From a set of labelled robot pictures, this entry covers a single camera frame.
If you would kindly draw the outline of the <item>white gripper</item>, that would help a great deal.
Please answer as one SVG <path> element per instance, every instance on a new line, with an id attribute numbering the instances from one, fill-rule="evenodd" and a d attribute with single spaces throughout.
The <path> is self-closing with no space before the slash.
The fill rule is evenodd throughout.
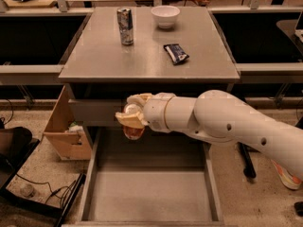
<path id="1" fill-rule="evenodd" d="M 149 125 L 153 131 L 169 133 L 165 110 L 174 97 L 175 94 L 172 93 L 159 93 L 154 96 L 151 93 L 131 95 L 127 98 L 127 103 L 143 108 L 143 113 L 116 113 L 116 119 L 126 127 L 143 129 Z"/>

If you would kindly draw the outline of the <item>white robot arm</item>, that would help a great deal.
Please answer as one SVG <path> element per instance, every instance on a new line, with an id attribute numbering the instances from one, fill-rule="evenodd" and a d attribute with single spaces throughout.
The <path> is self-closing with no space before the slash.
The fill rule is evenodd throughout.
<path id="1" fill-rule="evenodd" d="M 276 121 L 224 91 L 210 90 L 197 97 L 129 96 L 116 119 L 130 128 L 177 131 L 217 146 L 243 143 L 303 178 L 303 130 Z"/>

